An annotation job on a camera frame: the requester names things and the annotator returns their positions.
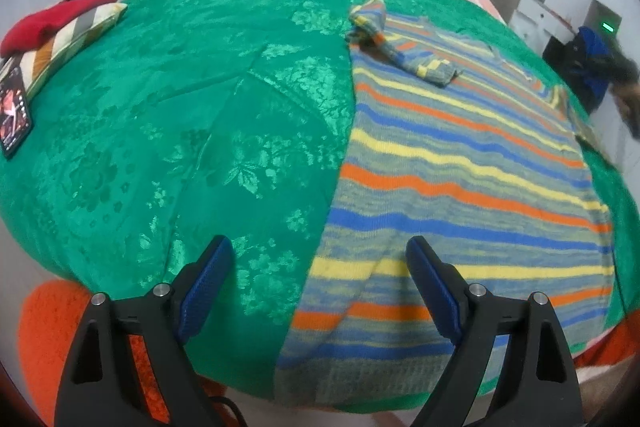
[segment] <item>bed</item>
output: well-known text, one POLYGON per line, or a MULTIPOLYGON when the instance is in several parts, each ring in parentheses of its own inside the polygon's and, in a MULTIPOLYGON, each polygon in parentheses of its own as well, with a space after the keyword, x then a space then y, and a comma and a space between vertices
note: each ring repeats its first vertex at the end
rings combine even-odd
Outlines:
MULTIPOLYGON (((450 353, 441 353, 427 382, 398 391, 387 368, 370 374, 378 389, 350 389, 342 399, 317 389, 292 397, 274 376, 348 155, 355 109, 344 35, 350 7, 364 1, 128 0, 121 22, 33 100, 36 127, 0 168, 7 227, 44 267, 112 298, 170 282, 225 233, 236 251, 234 276, 187 347, 201 375, 288 405, 420 405, 450 353)), ((561 84, 488 0, 385 1, 393 12, 427 15, 439 28, 489 42, 540 93, 561 84)), ((603 257, 590 301, 565 292, 574 295, 566 305, 591 314, 572 310, 582 317, 580 328, 567 329, 574 353, 640 301, 632 284, 638 211, 607 159, 588 146, 578 151, 590 168, 586 189, 610 210, 619 280, 603 257)), ((494 290, 525 291, 486 279, 494 290)), ((534 279, 527 295, 556 294, 557 280, 534 279)), ((418 318, 411 334, 436 335, 418 318)), ((504 346, 496 349, 499 356, 504 346)), ((498 366, 483 393, 494 388, 498 366)))

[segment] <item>phone screen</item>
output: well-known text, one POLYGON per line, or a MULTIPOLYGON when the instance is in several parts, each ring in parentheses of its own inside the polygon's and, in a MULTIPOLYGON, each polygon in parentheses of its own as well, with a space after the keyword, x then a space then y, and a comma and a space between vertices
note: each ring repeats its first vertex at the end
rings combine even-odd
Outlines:
POLYGON ((0 80, 0 144, 6 158, 14 155, 32 127, 22 71, 11 67, 0 80))

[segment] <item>striped pillow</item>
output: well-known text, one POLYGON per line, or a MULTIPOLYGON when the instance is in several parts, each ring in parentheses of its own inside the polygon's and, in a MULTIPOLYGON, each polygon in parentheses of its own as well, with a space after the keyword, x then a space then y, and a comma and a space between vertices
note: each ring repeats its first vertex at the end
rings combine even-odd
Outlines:
POLYGON ((12 64, 20 62, 27 98, 31 100, 52 74, 113 28, 126 9, 127 5, 120 2, 97 6, 64 26, 41 48, 9 60, 12 64))

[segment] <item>blue gripper pad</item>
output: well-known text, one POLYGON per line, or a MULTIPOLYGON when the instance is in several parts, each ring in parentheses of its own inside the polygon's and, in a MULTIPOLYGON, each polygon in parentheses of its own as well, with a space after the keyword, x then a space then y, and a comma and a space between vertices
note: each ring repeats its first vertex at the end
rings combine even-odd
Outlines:
POLYGON ((406 264, 438 333, 456 346, 462 339, 460 307, 438 273, 438 268, 448 265, 439 260, 423 238, 420 239, 414 237, 406 244, 406 264))
POLYGON ((196 277, 180 304, 176 335, 183 344, 200 333, 207 320, 213 301, 233 264, 234 250, 228 238, 224 237, 214 248, 213 254, 208 260, 205 260, 202 271, 196 277))

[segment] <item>silver bolt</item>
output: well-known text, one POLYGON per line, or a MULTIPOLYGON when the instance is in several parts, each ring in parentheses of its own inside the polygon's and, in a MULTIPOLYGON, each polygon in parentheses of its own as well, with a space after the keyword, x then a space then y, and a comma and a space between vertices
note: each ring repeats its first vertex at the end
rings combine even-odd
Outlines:
POLYGON ((469 285, 469 291, 471 292, 471 295, 475 295, 476 297, 486 295, 486 288, 477 282, 469 285))
POLYGON ((103 302, 107 300, 107 295, 100 292, 91 297, 91 304, 94 306, 100 306, 103 302))
POLYGON ((545 305, 546 303, 549 302, 549 297, 547 297, 542 292, 535 292, 533 294, 533 300, 540 305, 545 305))
POLYGON ((171 286, 169 286, 166 282, 161 282, 154 286, 154 295, 156 297, 164 297, 171 291, 171 286))

